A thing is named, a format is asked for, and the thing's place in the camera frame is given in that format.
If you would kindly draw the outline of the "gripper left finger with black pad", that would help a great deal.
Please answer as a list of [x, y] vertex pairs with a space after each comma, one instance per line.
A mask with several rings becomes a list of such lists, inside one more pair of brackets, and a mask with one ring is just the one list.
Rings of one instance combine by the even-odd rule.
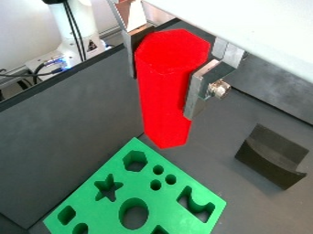
[[154, 31], [149, 24], [141, 0], [108, 0], [113, 14], [118, 20], [124, 45], [128, 49], [130, 75], [137, 78], [136, 50], [145, 36]]

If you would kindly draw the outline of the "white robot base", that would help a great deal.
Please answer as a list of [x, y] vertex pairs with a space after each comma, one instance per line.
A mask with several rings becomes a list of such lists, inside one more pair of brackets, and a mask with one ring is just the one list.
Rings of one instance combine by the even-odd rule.
[[53, 12], [62, 42], [51, 53], [26, 63], [34, 83], [50, 79], [109, 49], [100, 37], [92, 0], [42, 1]]

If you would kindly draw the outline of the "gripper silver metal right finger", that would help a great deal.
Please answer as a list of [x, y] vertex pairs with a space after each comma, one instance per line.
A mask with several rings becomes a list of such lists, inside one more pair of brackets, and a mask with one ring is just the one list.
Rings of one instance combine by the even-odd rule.
[[207, 107], [211, 98], [224, 99], [232, 85], [224, 80], [231, 75], [245, 55], [245, 50], [217, 37], [212, 50], [212, 59], [196, 69], [184, 108], [185, 117], [192, 120]]

